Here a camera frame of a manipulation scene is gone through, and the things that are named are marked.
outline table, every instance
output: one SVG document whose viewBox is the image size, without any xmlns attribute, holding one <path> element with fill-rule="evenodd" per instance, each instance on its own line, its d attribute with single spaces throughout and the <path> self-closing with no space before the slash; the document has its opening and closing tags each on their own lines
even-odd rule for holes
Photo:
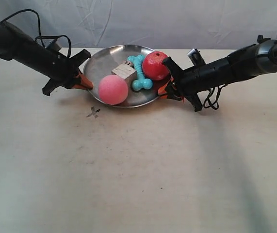
<svg viewBox="0 0 277 233">
<path fill-rule="evenodd" d="M 161 51 L 191 66 L 188 50 Z M 0 59 L 0 233 L 277 233 L 277 74 L 231 84 L 199 113 L 47 97 L 47 81 Z"/>
</svg>

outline toy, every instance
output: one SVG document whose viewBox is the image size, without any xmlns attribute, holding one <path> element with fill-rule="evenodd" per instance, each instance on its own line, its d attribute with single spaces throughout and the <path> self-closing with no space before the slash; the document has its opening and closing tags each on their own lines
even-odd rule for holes
<svg viewBox="0 0 277 233">
<path fill-rule="evenodd" d="M 99 98 L 106 104 L 120 104 L 127 98 L 129 88 L 123 78 L 111 74 L 104 77 L 98 85 Z"/>
<path fill-rule="evenodd" d="M 143 72 L 146 77 L 153 81 L 160 81 L 169 75 L 169 70 L 162 61 L 167 58 L 163 52 L 152 52 L 146 56 L 143 61 Z"/>
<path fill-rule="evenodd" d="M 134 64 L 132 62 L 125 61 L 118 67 L 114 68 L 111 73 L 123 78 L 130 88 L 132 82 L 137 79 L 137 71 L 133 67 Z"/>
<path fill-rule="evenodd" d="M 137 71 L 137 80 L 134 80 L 131 85 L 134 91 L 140 91 L 141 89 L 150 90 L 153 86 L 152 80 L 144 76 L 142 69 L 142 63 L 144 59 L 145 56 L 143 55 L 138 55 L 137 57 L 130 56 L 127 59 L 134 64 L 134 68 Z"/>
</svg>

